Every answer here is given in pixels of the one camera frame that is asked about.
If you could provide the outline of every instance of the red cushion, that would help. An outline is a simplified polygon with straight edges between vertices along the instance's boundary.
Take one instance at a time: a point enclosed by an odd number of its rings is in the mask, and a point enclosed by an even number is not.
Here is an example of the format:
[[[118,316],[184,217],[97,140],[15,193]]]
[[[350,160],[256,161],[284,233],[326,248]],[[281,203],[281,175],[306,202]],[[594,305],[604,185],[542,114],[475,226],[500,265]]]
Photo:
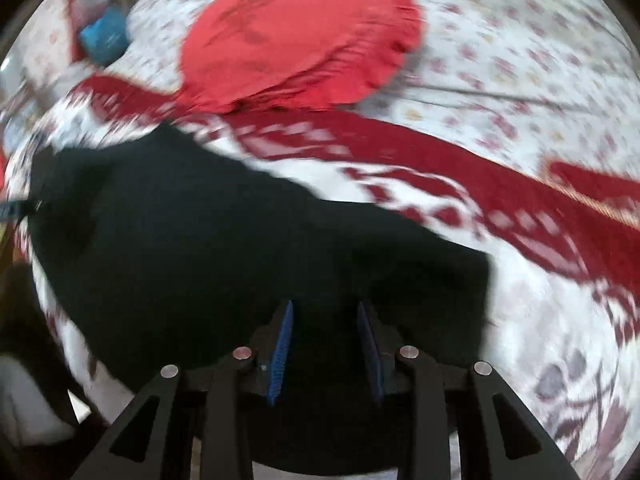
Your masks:
[[[216,0],[182,46],[197,111],[328,108],[384,84],[420,41],[412,0]]]

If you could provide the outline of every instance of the black garment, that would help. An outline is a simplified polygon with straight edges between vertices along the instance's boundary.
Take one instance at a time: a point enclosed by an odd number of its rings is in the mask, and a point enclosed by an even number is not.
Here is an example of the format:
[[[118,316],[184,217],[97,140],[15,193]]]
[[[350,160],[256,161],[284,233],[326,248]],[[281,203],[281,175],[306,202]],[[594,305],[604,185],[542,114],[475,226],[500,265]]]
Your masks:
[[[317,474],[397,463],[404,426],[368,400],[359,297],[439,362],[476,358],[484,254],[374,205],[319,200],[167,124],[119,146],[36,160],[32,190],[43,206],[31,237],[57,298],[133,390],[165,364],[211,364],[294,300],[280,407],[251,426],[260,462]],[[292,439],[306,458],[289,452]]]

